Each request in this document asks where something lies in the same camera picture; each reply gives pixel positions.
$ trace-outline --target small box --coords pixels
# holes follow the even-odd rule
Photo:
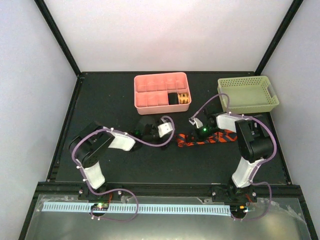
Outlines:
[[[169,105],[168,94],[187,94],[188,102]],[[184,72],[138,75],[134,78],[134,106],[140,115],[185,112],[191,95]]]

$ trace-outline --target transparent plastic sheet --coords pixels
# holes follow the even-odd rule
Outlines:
[[[142,204],[217,204],[211,198],[138,197]],[[269,213],[258,221],[233,221],[214,215],[140,214],[129,223],[92,220],[87,213],[41,212],[44,202],[86,202],[77,196],[41,195],[27,233],[27,240],[310,240],[298,199],[273,198]],[[131,197],[121,202],[133,203]],[[246,218],[261,215],[269,200],[258,198]],[[107,214],[125,219],[128,214]]]
[[[69,202],[69,203],[86,203],[88,201],[78,200],[77,195],[42,195],[40,194],[38,200],[36,202],[32,218],[30,221],[30,225],[27,231],[27,235],[25,239],[40,239],[37,238],[37,229],[39,226],[39,221],[43,212],[41,212],[45,202]]]

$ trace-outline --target white cable tray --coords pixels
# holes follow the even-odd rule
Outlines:
[[[85,202],[45,202],[42,212],[90,213],[94,203]],[[134,214],[136,204],[111,203],[108,210],[94,210],[94,213]],[[139,214],[185,214],[230,216],[228,205],[188,205],[188,204],[139,204]]]

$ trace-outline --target light green basket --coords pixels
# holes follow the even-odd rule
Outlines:
[[[270,112],[279,105],[275,90],[266,76],[220,78],[218,93],[229,95],[229,111],[235,114]],[[227,97],[220,96],[220,101],[226,111]]]

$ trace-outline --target black table surface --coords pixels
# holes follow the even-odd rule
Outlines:
[[[121,131],[132,130],[141,115],[134,106],[134,77],[146,72],[88,72],[81,79],[81,88],[67,129],[59,162],[57,182],[81,182],[82,177],[71,159],[68,146],[88,124],[98,121]],[[192,103],[188,111],[167,113],[174,120],[177,133],[189,132],[188,119],[213,95],[217,94],[218,79],[252,76],[252,72],[186,72]],[[219,98],[212,104],[221,107]],[[269,113],[263,113],[271,129]],[[178,147],[166,150],[143,146],[135,152],[107,149],[100,158],[105,180],[109,183],[148,184],[212,184],[228,182],[240,161],[237,142]],[[287,184],[284,160],[279,150],[274,159],[263,166],[254,181]]]

